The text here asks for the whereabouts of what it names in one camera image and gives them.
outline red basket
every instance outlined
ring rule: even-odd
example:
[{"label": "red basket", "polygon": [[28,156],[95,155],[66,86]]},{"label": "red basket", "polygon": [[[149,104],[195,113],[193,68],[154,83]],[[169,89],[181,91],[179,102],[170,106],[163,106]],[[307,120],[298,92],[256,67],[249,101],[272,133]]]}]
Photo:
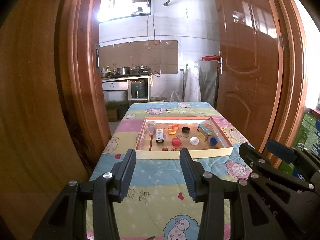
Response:
[{"label": "red basket", "polygon": [[202,60],[207,61],[207,60],[220,60],[220,56],[217,55],[212,55],[212,56],[205,56],[201,57]]}]

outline potted grass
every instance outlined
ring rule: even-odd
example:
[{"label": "potted grass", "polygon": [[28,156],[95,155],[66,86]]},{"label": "potted grass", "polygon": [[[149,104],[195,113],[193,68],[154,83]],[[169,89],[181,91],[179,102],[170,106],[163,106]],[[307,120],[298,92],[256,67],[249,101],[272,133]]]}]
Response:
[{"label": "potted grass", "polygon": [[106,110],[108,115],[109,122],[117,122],[118,121],[118,103],[115,100],[111,100],[110,102],[106,103]]},{"label": "potted grass", "polygon": [[119,115],[119,119],[123,119],[123,117],[125,116],[125,114],[127,113],[128,109],[129,109],[129,102],[128,101],[118,101],[118,115]]}]

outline window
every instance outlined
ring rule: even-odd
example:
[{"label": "window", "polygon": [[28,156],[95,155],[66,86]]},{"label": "window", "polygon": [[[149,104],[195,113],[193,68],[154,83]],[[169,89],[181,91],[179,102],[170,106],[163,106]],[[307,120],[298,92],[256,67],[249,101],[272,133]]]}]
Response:
[{"label": "window", "polygon": [[105,22],[113,19],[150,15],[150,0],[101,0],[98,20]]}]

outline red bottle cap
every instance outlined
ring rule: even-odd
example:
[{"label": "red bottle cap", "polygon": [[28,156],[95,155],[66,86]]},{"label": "red bottle cap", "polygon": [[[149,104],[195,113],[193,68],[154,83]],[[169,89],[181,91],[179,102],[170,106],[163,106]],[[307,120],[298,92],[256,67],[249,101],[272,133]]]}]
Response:
[{"label": "red bottle cap", "polygon": [[181,145],[181,140],[179,138],[173,138],[171,141],[171,144],[173,146],[180,146]]}]

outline door handle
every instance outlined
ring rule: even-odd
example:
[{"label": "door handle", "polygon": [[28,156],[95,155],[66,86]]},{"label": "door handle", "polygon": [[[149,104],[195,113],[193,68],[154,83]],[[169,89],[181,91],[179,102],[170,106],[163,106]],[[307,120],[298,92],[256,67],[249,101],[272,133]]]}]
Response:
[{"label": "door handle", "polygon": [[96,43],[94,47],[96,49],[96,72],[100,73],[101,72],[99,67],[99,47],[100,46],[98,43]]},{"label": "door handle", "polygon": [[223,57],[221,55],[220,55],[220,60],[218,61],[218,64],[220,64],[220,75],[222,75]]}]

